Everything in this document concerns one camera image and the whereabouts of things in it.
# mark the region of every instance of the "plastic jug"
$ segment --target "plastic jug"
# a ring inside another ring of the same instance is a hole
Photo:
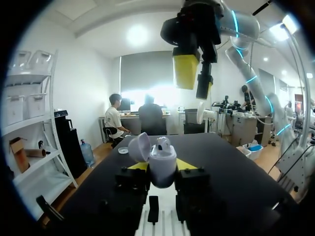
[[[85,162],[87,163],[88,167],[91,167],[95,163],[91,145],[85,143],[84,140],[81,139],[80,147]]]

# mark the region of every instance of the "black speaker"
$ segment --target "black speaker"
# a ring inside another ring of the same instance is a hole
[[[73,177],[78,178],[87,169],[87,164],[80,148],[77,130],[70,129],[69,122],[71,125],[72,122],[66,119],[65,116],[55,117],[55,122],[65,161]]]

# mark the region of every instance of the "ceiling light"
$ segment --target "ceiling light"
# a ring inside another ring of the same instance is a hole
[[[282,22],[285,24],[286,28],[291,34],[294,34],[298,30],[296,20],[292,16],[286,15]]]
[[[132,46],[141,46],[148,41],[148,32],[143,26],[135,25],[128,31],[127,40]]]
[[[308,79],[312,79],[312,78],[313,78],[313,74],[312,74],[312,73],[307,73],[307,74],[306,74],[306,77],[307,77]]]
[[[278,41],[284,41],[289,38],[285,29],[281,28],[282,23],[272,26],[269,30],[274,34]]]

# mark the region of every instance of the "cardboard box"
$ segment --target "cardboard box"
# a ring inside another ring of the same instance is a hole
[[[30,164],[24,150],[22,139],[18,137],[10,140],[9,143],[19,170],[21,173],[25,172],[30,167]]]

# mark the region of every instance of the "black tabletop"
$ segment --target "black tabletop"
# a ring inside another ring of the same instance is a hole
[[[177,157],[196,167],[204,167],[211,175],[213,190],[227,203],[233,218],[251,216],[264,208],[271,208],[281,198],[296,206],[295,201],[263,169],[246,158],[239,150],[213,133],[167,136]],[[67,217],[80,212],[96,213],[99,202],[113,196],[115,174],[121,167],[135,162],[118,148],[127,147],[134,137],[125,138],[92,171],[61,210]],[[151,136],[151,144],[156,136]]]

